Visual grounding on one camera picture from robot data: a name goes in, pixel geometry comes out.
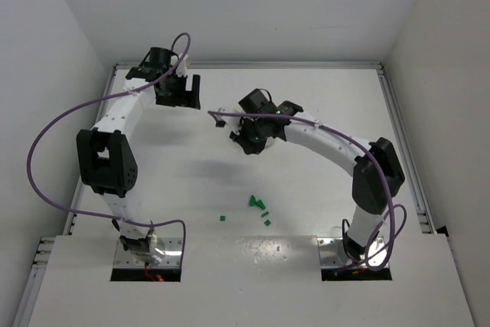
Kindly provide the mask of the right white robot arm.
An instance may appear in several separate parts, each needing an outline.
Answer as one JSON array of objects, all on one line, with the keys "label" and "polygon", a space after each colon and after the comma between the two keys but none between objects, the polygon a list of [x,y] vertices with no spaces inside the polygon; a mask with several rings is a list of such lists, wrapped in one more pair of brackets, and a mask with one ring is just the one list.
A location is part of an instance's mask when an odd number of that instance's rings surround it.
[{"label": "right white robot arm", "polygon": [[261,89],[239,105],[239,110],[221,110],[216,124],[230,130],[230,140],[245,154],[259,155],[269,142],[281,140],[337,165],[351,179],[355,207],[345,222],[341,251],[348,263],[368,258],[368,247],[383,224],[395,218],[394,197],[405,182],[393,143],[384,137],[356,139],[328,128],[302,106],[288,100],[276,104]]}]

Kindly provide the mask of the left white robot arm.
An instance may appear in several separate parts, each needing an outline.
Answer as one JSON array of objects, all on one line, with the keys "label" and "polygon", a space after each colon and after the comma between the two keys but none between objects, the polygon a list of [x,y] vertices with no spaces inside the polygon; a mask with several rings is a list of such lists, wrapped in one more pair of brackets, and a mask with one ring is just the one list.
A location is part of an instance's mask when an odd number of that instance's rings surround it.
[{"label": "left white robot arm", "polygon": [[122,95],[76,137],[82,182],[108,204],[123,249],[146,263],[162,255],[163,244],[134,189],[139,169],[129,141],[149,106],[200,109],[201,78],[187,68],[187,55],[151,48],[127,73]]}]

